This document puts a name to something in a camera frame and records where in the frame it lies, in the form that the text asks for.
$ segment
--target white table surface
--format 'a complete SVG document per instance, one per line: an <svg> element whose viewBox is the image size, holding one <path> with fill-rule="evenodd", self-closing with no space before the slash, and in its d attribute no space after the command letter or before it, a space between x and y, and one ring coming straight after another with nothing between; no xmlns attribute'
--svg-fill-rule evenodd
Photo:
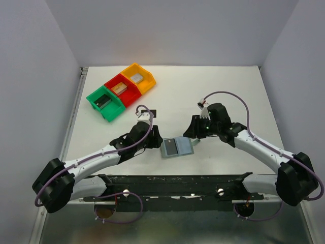
<svg viewBox="0 0 325 244"><path fill-rule="evenodd" d="M254 133L283 147L258 67L143 66L152 73L157 85L109 123L92 108L86 97L125 68L126 66L113 66L88 69L67 160L92 153L129 132L137 123L135 108L139 104L157 110L154 124L159 126L163 138L182 136L192 115L200 112L197 102L217 90L241 96L250 109L251 129ZM208 98L208 102L221 102L226 106L232 121L246 124L245 108L236 98L224 94L214 95ZM144 154L99 173L200 175L242 174L247 171L273 173L251 155L232 148L218 138L206 138L194 147L194 154L190 156L162 159L160 149L147 149Z"/></svg>

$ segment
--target gray wall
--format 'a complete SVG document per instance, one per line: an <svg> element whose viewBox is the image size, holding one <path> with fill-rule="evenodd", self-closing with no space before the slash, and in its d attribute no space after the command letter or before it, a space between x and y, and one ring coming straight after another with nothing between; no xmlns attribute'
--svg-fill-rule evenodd
<svg viewBox="0 0 325 244"><path fill-rule="evenodd" d="M0 243L29 241L31 185L57 157L80 69L44 0L0 7Z"/></svg>
<svg viewBox="0 0 325 244"><path fill-rule="evenodd" d="M82 66L261 65L298 0L46 0Z"/></svg>
<svg viewBox="0 0 325 244"><path fill-rule="evenodd" d="M286 149L307 153L325 180L325 1L300 0L262 66ZM325 197L311 203L325 235Z"/></svg>

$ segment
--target yellow bin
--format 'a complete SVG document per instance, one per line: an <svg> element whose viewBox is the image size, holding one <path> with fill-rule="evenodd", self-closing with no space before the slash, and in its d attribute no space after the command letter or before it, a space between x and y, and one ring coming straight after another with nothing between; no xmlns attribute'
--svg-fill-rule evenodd
<svg viewBox="0 0 325 244"><path fill-rule="evenodd" d="M146 93L156 85L152 74L143 69L137 63L134 63L121 72L128 80L133 82L141 92Z"/></svg>

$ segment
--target black metal base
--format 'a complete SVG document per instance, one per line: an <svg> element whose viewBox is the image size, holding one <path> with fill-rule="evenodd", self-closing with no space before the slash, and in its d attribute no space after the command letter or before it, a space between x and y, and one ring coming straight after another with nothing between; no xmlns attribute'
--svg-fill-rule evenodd
<svg viewBox="0 0 325 244"><path fill-rule="evenodd" d="M262 195L250 194L242 186L243 175L170 175L170 176L126 176L99 175L106 183L107 190L102 196L123 192L128 189L139 195L143 201L143 211L232 211L232 200L246 200L250 195L254 200ZM218 189L223 189L219 196ZM86 202L115 201L84 198ZM140 203L134 196L119 196L118 211L137 212Z"/></svg>

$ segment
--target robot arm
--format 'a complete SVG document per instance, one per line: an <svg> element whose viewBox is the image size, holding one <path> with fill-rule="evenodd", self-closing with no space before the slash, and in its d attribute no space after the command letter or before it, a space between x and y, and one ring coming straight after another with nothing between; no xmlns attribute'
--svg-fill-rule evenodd
<svg viewBox="0 0 325 244"><path fill-rule="evenodd" d="M184 137L202 139L216 135L222 142L259 159L276 173L248 174L242 181L247 192L277 195L287 204L296 206L318 187L315 177L305 167L295 163L295 160L298 160L313 172L306 154L300 152L295 155L279 149L252 134L246 126L231 122L226 108L221 103L209 105L205 100L201 100L198 106L202 110L201 114L192 116ZM273 148L276 148L279 154L276 154Z"/></svg>
<svg viewBox="0 0 325 244"><path fill-rule="evenodd" d="M51 160L32 185L37 194L36 206L43 205L48 212L55 212L70 200L101 195L106 189L104 181L98 176L87 177L133 158L139 150L160 147L163 140L158 126L152 126L151 115L142 113L129 133L90 155L66 162Z"/></svg>

